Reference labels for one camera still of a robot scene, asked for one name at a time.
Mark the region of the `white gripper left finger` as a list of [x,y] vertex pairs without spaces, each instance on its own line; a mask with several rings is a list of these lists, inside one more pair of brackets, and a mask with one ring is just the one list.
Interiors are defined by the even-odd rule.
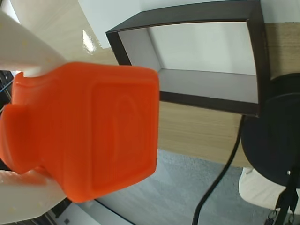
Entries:
[[39,217],[66,198],[46,170],[23,174],[0,172],[0,222],[13,223]]

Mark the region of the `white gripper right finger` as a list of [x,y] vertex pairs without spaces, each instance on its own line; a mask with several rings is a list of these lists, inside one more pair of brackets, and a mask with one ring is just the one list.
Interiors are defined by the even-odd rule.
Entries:
[[67,60],[4,12],[0,13],[0,69],[38,77]]

